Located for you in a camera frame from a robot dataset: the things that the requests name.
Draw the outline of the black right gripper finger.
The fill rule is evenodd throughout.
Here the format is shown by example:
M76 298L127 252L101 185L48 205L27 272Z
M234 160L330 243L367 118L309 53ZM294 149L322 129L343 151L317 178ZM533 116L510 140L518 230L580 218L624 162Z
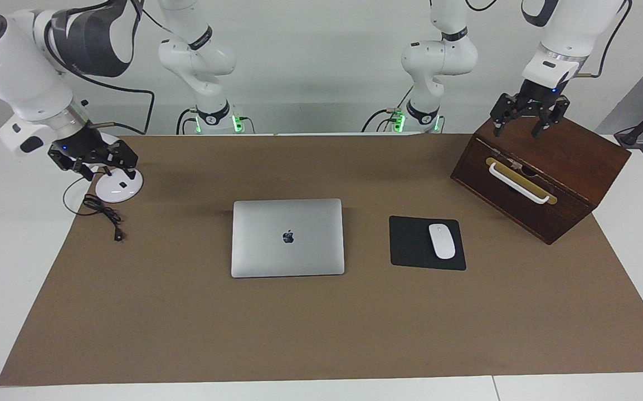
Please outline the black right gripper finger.
M120 169L135 169L138 163L138 155L123 140L116 140L112 144L104 144L103 165Z
M89 182L92 182L95 176L95 173L92 172L92 170L86 163L84 163L84 160L82 158L75 158L72 161L72 167L70 168L70 170L81 175L82 178Z

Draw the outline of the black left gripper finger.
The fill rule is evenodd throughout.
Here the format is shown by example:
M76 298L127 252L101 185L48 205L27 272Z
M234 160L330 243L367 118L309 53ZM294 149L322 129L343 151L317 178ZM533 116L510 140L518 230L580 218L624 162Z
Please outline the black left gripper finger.
M536 139L543 130L558 124L564 118L570 104L569 99L557 99L553 107L537 106L535 113L539 120L532 129L532 137Z
M505 125L518 118L518 103L515 96L510 94L501 94L495 105L490 111L490 119L492 119L494 129L493 135L499 137Z

